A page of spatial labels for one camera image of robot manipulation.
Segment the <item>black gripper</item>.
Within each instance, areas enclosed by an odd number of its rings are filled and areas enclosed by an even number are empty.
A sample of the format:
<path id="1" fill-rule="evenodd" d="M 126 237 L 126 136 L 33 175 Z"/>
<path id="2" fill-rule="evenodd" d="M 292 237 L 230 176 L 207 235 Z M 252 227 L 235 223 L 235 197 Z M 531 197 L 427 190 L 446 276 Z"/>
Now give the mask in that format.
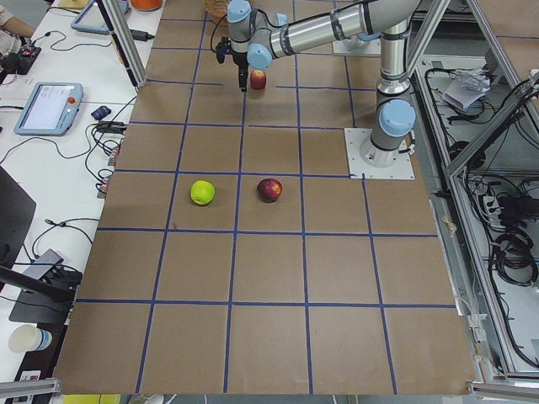
<path id="1" fill-rule="evenodd" d="M 235 52 L 233 61 L 238 68 L 238 86 L 242 92 L 247 91 L 248 57 L 245 52 Z"/>

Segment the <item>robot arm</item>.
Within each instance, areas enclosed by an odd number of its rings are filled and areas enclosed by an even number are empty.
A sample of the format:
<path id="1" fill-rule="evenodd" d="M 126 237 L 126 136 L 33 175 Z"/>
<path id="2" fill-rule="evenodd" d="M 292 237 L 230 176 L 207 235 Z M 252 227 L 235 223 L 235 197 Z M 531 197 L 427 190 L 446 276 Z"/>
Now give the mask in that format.
<path id="1" fill-rule="evenodd" d="M 216 46 L 216 59 L 223 63 L 226 56 L 232 57 L 238 86 L 245 91 L 249 68 L 264 71 L 276 59 L 320 45 L 360 34 L 379 36 L 376 125 L 361 144 L 360 154 L 370 166 L 388 168 L 416 120 L 406 93 L 408 24 L 418 6 L 416 1 L 359 1 L 291 22 L 282 13 L 269 15 L 248 1 L 231 1 L 226 12 L 228 34 Z"/>

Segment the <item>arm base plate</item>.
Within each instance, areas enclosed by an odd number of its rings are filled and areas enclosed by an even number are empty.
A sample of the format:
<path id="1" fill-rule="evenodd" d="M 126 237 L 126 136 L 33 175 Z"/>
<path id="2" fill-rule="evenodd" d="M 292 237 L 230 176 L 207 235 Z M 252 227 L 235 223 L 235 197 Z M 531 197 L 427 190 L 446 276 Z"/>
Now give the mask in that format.
<path id="1" fill-rule="evenodd" d="M 382 151 L 371 142 L 372 129 L 345 128 L 344 138 L 351 179 L 415 180 L 411 155 L 405 140 L 393 151 Z"/>
<path id="2" fill-rule="evenodd" d="M 332 44 L 333 54 L 337 56 L 379 57 L 381 43 L 378 37 L 361 39 L 356 36 L 351 39 L 337 40 Z"/>

